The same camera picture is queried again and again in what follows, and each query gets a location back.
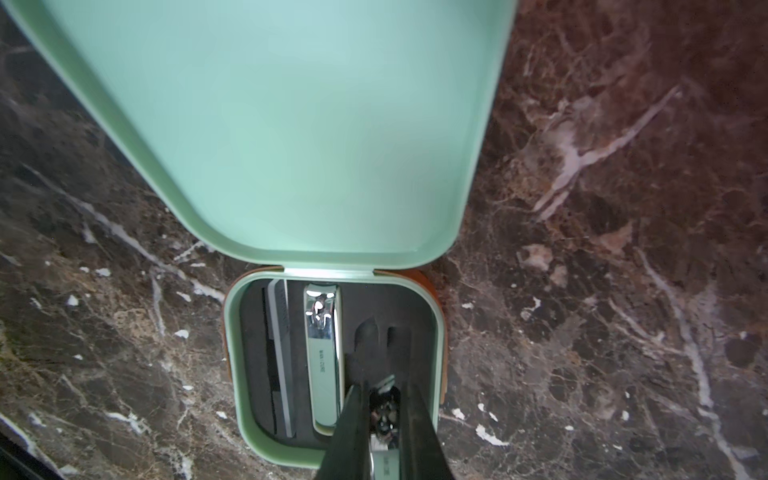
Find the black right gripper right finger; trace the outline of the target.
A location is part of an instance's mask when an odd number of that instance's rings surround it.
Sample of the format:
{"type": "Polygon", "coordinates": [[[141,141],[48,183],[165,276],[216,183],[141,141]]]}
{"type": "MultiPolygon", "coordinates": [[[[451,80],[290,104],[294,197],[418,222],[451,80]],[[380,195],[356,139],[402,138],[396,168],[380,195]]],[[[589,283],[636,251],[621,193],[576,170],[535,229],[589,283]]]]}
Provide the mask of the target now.
{"type": "Polygon", "coordinates": [[[434,345],[413,337],[410,327],[397,328],[397,371],[401,387],[401,479],[453,479],[437,437],[431,410],[434,393],[434,345]]]}

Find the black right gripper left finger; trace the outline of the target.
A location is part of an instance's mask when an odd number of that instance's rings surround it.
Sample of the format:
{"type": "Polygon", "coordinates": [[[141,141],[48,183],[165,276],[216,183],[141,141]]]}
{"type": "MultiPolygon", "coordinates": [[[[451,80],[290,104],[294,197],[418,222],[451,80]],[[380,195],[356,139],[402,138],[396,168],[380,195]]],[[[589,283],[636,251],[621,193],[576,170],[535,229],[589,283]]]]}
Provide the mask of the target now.
{"type": "Polygon", "coordinates": [[[369,424],[368,385],[355,384],[347,394],[330,445],[315,479],[370,478],[369,424]]]}

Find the small silver nail clipper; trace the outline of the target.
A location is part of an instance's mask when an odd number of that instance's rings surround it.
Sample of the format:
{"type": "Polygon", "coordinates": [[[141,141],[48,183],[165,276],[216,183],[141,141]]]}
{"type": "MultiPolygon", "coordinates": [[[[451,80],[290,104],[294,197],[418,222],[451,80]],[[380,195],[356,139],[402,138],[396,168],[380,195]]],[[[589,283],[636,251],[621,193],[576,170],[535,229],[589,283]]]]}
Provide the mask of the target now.
{"type": "Polygon", "coordinates": [[[390,375],[374,385],[369,395],[369,454],[371,479],[400,478],[400,390],[390,375]]]}

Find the grey nail file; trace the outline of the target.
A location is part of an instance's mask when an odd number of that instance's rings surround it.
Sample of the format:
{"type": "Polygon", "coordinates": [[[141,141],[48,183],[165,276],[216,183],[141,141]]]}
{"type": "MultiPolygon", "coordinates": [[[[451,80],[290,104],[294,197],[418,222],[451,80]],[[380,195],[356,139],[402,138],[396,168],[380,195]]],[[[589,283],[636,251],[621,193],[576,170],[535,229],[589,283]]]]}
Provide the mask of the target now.
{"type": "Polygon", "coordinates": [[[270,337],[274,343],[276,367],[279,381],[279,405],[282,432],[287,438],[296,433],[294,380],[291,353],[291,321],[287,281],[274,279],[266,288],[267,317],[270,337]]]}

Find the green nail clipper case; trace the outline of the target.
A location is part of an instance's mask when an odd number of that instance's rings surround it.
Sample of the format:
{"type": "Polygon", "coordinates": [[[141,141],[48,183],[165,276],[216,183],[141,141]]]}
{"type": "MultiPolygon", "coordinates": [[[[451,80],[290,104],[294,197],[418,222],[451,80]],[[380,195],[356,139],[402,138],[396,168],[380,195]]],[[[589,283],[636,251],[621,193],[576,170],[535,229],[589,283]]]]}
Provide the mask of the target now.
{"type": "Polygon", "coordinates": [[[318,471],[303,291],[341,289],[346,394],[390,375],[397,328],[446,319],[415,270],[458,236],[513,1],[8,1],[9,16],[171,212],[253,263],[223,301],[238,427],[318,471]],[[266,288],[287,281],[296,433],[282,432],[266,288]]]}

